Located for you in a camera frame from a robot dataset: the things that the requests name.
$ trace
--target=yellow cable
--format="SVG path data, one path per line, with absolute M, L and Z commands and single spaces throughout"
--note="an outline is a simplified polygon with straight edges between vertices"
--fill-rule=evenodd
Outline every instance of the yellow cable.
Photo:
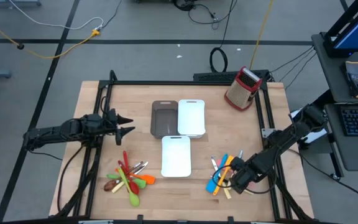
M 8 35 L 6 35 L 4 32 L 2 32 L 0 30 L 0 34 L 3 35 L 6 39 L 8 39 L 9 41 L 11 41 L 13 44 L 15 44 L 16 46 L 20 46 L 19 43 L 17 43 L 16 41 L 12 40 Z M 67 54 L 69 51 L 73 50 L 75 47 L 81 45 L 81 44 L 84 44 L 85 42 L 87 42 L 88 40 L 90 40 L 90 38 L 94 37 L 94 36 L 97 36 L 97 35 L 100 35 L 100 32 L 97 31 L 97 30 L 92 30 L 92 34 L 85 40 L 81 41 L 80 43 L 78 44 L 75 44 L 74 46 L 70 47 L 68 50 L 66 50 L 65 52 L 61 53 L 60 55 L 56 55 L 56 56 L 43 56 L 43 55 L 39 55 L 37 53 L 35 53 L 34 51 L 32 50 L 27 50 L 27 49 L 24 49 L 26 52 L 32 54 L 32 55 L 35 55 L 37 57 L 40 57 L 40 58 L 43 58 L 43 59 L 53 59 L 53 58 L 59 58 L 61 57 L 62 55 L 65 55 Z
M 268 5 L 268 9 L 267 9 L 267 12 L 266 12 L 266 15 L 265 15 L 265 19 L 264 19 L 264 21 L 262 23 L 262 27 L 260 28 L 258 41 L 256 42 L 256 46 L 255 46 L 255 49 L 254 49 L 254 54 L 252 55 L 252 59 L 251 59 L 250 65 L 249 65 L 249 69 L 252 68 L 252 64 L 254 62 L 254 58 L 255 58 L 255 55 L 256 55 L 256 50 L 258 49 L 259 41 L 260 41 L 260 38 L 262 37 L 262 33 L 264 32 L 266 20 L 267 20 L 267 17 L 269 16 L 270 10 L 272 9 L 272 5 L 273 5 L 273 0 L 270 0 L 270 3 Z

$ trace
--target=red cheese grater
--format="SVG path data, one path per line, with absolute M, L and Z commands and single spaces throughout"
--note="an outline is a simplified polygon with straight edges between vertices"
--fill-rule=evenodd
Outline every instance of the red cheese grater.
M 243 66 L 224 94 L 224 98 L 235 109 L 244 111 L 252 104 L 261 84 L 262 79 Z

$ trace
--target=wooden table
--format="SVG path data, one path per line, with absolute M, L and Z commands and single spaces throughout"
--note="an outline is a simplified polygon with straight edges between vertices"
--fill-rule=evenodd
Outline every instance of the wooden table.
M 74 117 L 93 112 L 98 82 L 83 82 Z M 98 180 L 94 193 L 91 218 L 93 219 L 136 219 L 143 214 L 145 220 L 227 220 L 233 216 L 235 221 L 272 221 L 272 203 L 270 194 L 238 195 L 231 191 L 232 199 L 228 200 L 223 190 L 217 196 L 205 191 L 210 175 L 214 172 L 211 156 L 222 157 L 224 153 L 238 155 L 244 151 L 243 159 L 262 150 L 262 141 L 257 119 L 255 103 L 245 112 L 229 106 L 223 95 L 227 86 L 166 86 L 166 85 L 114 85 L 112 88 L 111 108 L 133 123 L 136 129 L 117 146 L 114 136 L 105 136 L 98 171 Z M 273 118 L 277 129 L 284 129 L 291 124 L 288 118 L 288 104 L 282 83 L 268 83 L 268 92 L 272 106 Z M 267 115 L 263 93 L 261 105 L 265 124 Z M 192 173 L 187 178 L 162 177 L 161 140 L 150 134 L 150 118 L 152 102 L 155 100 L 201 99 L 205 101 L 206 134 L 200 139 L 191 140 Z M 69 158 L 78 150 L 80 144 L 67 144 L 62 168 Z M 115 194 L 105 192 L 103 185 L 108 181 L 106 174 L 114 173 L 117 160 L 122 160 L 122 151 L 126 150 L 129 164 L 148 161 L 149 165 L 141 174 L 156 176 L 154 185 L 148 185 L 140 191 L 140 206 L 130 205 L 127 191 L 122 188 Z M 77 155 L 69 165 L 63 180 L 62 201 L 64 205 L 78 186 L 85 150 Z M 313 217 L 308 189 L 303 174 L 300 158 L 290 152 L 282 155 L 283 170 L 288 191 L 301 208 Z M 269 187 L 267 179 L 249 188 L 265 190 Z M 284 216 L 282 197 L 278 192 L 281 217 Z M 88 191 L 83 194 L 81 212 L 85 213 L 85 201 Z M 53 198 L 50 214 L 57 212 L 57 188 Z

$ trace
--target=floor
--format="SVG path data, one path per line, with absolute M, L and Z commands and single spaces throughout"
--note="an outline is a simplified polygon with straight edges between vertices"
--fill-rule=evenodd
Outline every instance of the floor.
M 106 21 L 118 2 L 43 0 L 42 7 L 20 6 L 29 16 L 52 24 L 65 24 L 71 12 L 74 27 L 95 16 Z M 222 17 L 230 0 L 200 2 Z M 223 47 L 229 58 L 229 71 L 249 65 L 268 4 L 269 0 L 247 0 L 239 1 L 234 8 L 226 34 L 226 39 L 233 41 Z M 252 68 L 273 70 L 295 58 L 310 47 L 312 34 L 327 31 L 343 12 L 340 0 L 276 0 L 262 36 L 266 41 L 258 48 Z M 194 73 L 210 72 L 209 53 L 219 43 L 214 40 L 222 38 L 225 24 L 212 30 L 210 25 L 191 22 L 186 13 L 167 0 L 143 0 L 140 4 L 122 0 L 117 16 L 95 38 L 106 40 L 104 44 L 85 44 L 53 61 L 17 50 L 0 36 L 0 68 L 12 72 L 12 78 L 0 79 L 0 202 L 22 144 L 22 134 L 32 118 L 37 127 L 71 118 L 82 81 L 107 79 L 110 69 L 120 80 L 192 80 Z M 200 21 L 210 20 L 202 8 L 192 11 L 192 16 Z M 54 55 L 59 47 L 68 49 L 75 41 L 89 36 L 96 26 L 98 22 L 93 21 L 84 29 L 62 35 L 61 28 L 34 24 L 9 5 L 0 7 L 0 28 L 15 39 L 23 39 L 26 48 L 42 55 Z M 62 37 L 66 39 L 64 44 L 60 44 Z M 221 70 L 221 59 L 217 56 L 214 61 Z M 282 80 L 285 85 L 303 64 Z M 280 80 L 294 65 L 295 62 L 275 72 L 275 79 Z M 44 83 L 50 84 L 50 88 L 35 123 L 38 116 L 33 117 L 34 109 Z M 287 89 L 290 109 L 311 103 L 327 89 L 323 71 L 314 57 Z M 62 157 L 64 148 L 64 144 L 56 144 L 41 151 Z M 305 156 L 325 172 L 333 171 L 327 154 L 309 150 Z M 59 168 L 60 161 L 28 154 L 4 221 L 47 217 Z M 304 170 L 316 218 L 358 223 L 358 195 L 307 165 Z M 358 172 L 345 171 L 344 175 L 342 181 L 358 189 Z

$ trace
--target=black desk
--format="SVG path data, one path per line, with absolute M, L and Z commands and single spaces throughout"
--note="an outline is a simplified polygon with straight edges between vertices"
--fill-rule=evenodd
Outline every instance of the black desk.
M 337 107 L 338 105 L 326 105 L 324 109 L 345 169 L 358 171 L 358 137 L 344 135 Z
M 313 41 L 314 49 L 317 52 L 334 101 L 336 103 L 358 103 L 358 99 L 350 96 L 345 76 L 339 69 L 339 66 L 347 60 L 358 61 L 358 52 L 349 58 L 330 58 L 324 49 L 324 39 L 320 34 L 312 35 L 311 40 Z
M 344 168 L 349 171 L 358 171 L 358 137 L 345 136 L 339 119 L 339 114 L 334 103 L 358 103 L 358 99 L 349 94 L 349 87 L 345 76 L 342 74 L 339 66 L 346 60 L 358 61 L 358 52 L 349 58 L 330 58 L 328 57 L 321 34 L 312 35 L 314 49 L 317 52 L 321 67 L 327 79 L 329 90 L 323 93 L 314 103 L 326 110 L 329 125 L 332 133 L 329 134 L 331 142 L 335 142 L 341 155 Z M 337 156 L 331 153 L 331 160 L 335 167 L 335 173 L 338 177 L 342 176 Z

